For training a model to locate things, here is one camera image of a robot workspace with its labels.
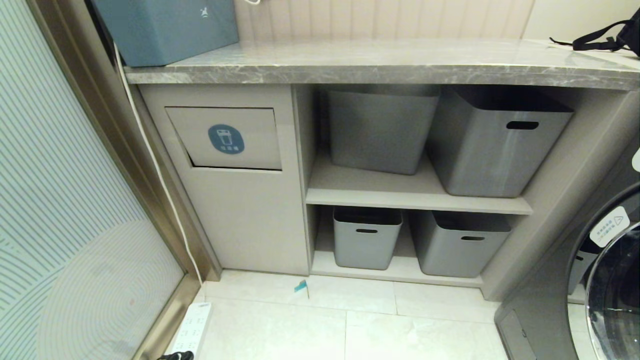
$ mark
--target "power strip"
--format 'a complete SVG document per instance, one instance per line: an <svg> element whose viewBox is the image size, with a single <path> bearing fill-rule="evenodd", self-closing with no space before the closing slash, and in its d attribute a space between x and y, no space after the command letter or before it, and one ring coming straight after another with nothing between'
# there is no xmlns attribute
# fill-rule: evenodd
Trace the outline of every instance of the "power strip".
<svg viewBox="0 0 640 360"><path fill-rule="evenodd" d="M209 315L211 315L210 302L195 302L189 305L169 354L190 351L193 353L194 358L198 359L198 352L202 346Z"/></svg>

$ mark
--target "blue box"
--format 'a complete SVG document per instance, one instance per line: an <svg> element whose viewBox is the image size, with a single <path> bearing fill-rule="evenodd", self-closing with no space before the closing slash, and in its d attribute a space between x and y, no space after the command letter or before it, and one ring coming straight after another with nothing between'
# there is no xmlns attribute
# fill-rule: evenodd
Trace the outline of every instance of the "blue box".
<svg viewBox="0 0 640 360"><path fill-rule="evenodd" d="M233 0L93 0L128 66L167 65L238 42Z"/></svg>

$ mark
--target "curved line pattern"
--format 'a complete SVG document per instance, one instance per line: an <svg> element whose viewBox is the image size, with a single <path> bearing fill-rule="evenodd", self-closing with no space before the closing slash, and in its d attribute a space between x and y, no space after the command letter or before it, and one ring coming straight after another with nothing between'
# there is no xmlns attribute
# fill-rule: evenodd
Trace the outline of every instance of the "curved line pattern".
<svg viewBox="0 0 640 360"><path fill-rule="evenodd" d="M27 4L0 13L0 359L130 359L182 270Z"/></svg>

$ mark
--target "gold metal frame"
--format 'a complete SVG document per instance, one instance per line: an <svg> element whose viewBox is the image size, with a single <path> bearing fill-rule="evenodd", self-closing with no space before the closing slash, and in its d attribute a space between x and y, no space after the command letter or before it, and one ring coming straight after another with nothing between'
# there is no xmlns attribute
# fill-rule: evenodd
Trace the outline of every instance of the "gold metal frame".
<svg viewBox="0 0 640 360"><path fill-rule="evenodd" d="M111 44L103 41L105 34L99 33L85 2L27 2L102 143L186 272L134 357L145 360L157 359L171 341L187 306L193 301L200 287L195 268L177 230L177 223L170 211L168 199L156 176L153 163L141 140L122 82L112 62L113 58L109 55L109 52L113 52ZM139 96L136 89L133 90L134 96ZM163 177L174 199L189 239L189 248L202 278L218 281L221 273L220 263L202 231L191 203L186 198L173 165L167 160L166 149L159 141L157 129L150 121L146 107L141 105L138 109L141 111L145 130L150 134L153 151L161 162Z"/></svg>

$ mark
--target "marble countertop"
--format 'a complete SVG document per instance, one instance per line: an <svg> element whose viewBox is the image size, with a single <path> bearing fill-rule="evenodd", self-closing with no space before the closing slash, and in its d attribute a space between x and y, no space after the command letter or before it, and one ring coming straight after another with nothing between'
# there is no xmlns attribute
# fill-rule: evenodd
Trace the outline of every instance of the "marble countertop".
<svg viewBox="0 0 640 360"><path fill-rule="evenodd" d="M537 40L241 42L164 67L125 71L132 84L438 83L640 88L640 61L629 51L577 52Z"/></svg>

